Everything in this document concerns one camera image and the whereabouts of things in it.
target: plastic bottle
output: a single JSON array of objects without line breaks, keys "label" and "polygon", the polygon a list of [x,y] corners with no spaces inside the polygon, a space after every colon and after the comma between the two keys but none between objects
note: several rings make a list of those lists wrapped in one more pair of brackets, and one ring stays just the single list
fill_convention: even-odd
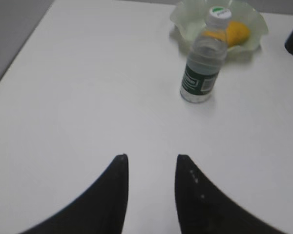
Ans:
[{"label": "plastic bottle", "polygon": [[227,56],[226,28],[230,19],[229,9],[215,6],[209,10],[206,27],[194,41],[188,55],[180,89],[185,100],[198,103],[210,97]]}]

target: clear water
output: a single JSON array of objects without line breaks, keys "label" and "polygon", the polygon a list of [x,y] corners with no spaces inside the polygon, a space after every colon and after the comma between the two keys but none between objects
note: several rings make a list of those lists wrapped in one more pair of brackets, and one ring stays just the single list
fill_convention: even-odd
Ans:
[{"label": "clear water", "polygon": [[[199,37],[191,47],[187,65],[191,70],[202,75],[212,75],[219,72],[227,55],[227,44],[211,37]],[[190,102],[202,102],[209,98],[206,95],[193,95],[182,86],[182,97]]]}]

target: black pointed tip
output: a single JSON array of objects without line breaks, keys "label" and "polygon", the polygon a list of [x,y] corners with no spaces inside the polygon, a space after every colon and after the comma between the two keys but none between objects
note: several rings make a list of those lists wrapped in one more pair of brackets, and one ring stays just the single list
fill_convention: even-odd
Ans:
[{"label": "black pointed tip", "polygon": [[114,160],[123,161],[125,163],[126,162],[128,163],[128,156],[126,154],[117,155],[117,156],[115,156]]},{"label": "black pointed tip", "polygon": [[177,166],[192,167],[192,166],[195,166],[195,163],[192,161],[192,159],[188,155],[178,155]]}]

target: gray floor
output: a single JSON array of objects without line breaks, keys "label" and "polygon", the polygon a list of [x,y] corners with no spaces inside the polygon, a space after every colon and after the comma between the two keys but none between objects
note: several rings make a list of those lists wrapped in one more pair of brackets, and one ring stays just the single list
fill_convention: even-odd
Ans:
[{"label": "gray floor", "polygon": [[[179,0],[137,0],[175,4]],[[293,14],[293,0],[247,0],[264,12]],[[53,0],[0,0],[0,79]]]},{"label": "gray floor", "polygon": [[53,0],[0,0],[0,79]]}]

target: frosted glass bowl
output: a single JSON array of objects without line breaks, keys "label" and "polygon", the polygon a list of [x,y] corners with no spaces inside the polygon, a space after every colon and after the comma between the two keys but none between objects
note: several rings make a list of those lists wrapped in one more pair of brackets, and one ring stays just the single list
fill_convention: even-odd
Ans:
[{"label": "frosted glass bowl", "polygon": [[250,52],[257,49],[262,35],[268,27],[262,15],[248,3],[241,0],[183,0],[170,14],[170,20],[179,29],[187,44],[192,44],[205,26],[205,17],[213,6],[223,6],[231,10],[232,20],[244,23],[251,35],[243,44],[228,48],[228,55]]}]

